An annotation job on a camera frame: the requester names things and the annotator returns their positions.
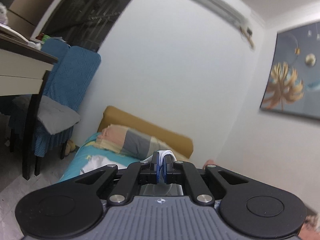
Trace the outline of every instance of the tan headboard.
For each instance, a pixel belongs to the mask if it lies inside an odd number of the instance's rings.
[[[193,152],[193,143],[190,138],[163,129],[132,114],[121,111],[114,106],[108,106],[103,112],[103,118],[100,122],[98,132],[101,132],[103,128],[108,127],[110,124],[131,127],[139,132],[154,136],[187,158],[189,158]]]

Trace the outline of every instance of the circular black cover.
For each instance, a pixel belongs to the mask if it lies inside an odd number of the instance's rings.
[[[298,233],[306,208],[295,195],[254,181],[228,187],[220,214],[245,235],[275,239]]]
[[[87,185],[62,184],[31,192],[19,201],[15,215],[24,234],[40,239],[74,237],[101,218],[101,201],[95,192],[84,190]]]

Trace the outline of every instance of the gray ribbed panel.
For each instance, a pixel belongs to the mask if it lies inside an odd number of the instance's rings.
[[[227,227],[212,207],[197,206],[188,196],[136,196],[112,207],[98,226],[74,240],[245,240]],[[297,236],[290,240],[300,240]]]

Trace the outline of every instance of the pillow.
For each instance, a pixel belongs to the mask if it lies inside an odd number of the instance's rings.
[[[177,160],[188,160],[156,137],[122,125],[112,124],[103,129],[93,146],[141,160],[148,158],[153,152],[171,150]]]
[[[12,102],[20,109],[27,111],[30,99],[30,95],[24,95],[15,98]],[[80,121],[80,115],[76,111],[47,96],[41,98],[37,118],[51,135],[60,133]]]

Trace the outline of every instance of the air conditioner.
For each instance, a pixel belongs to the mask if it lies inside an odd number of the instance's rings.
[[[234,6],[231,6],[226,0],[195,0],[216,14],[220,15],[226,21],[234,25],[242,32],[246,32],[249,36],[252,35],[252,31],[248,26],[248,19],[241,14]],[[243,3],[241,0],[231,0],[234,4]]]

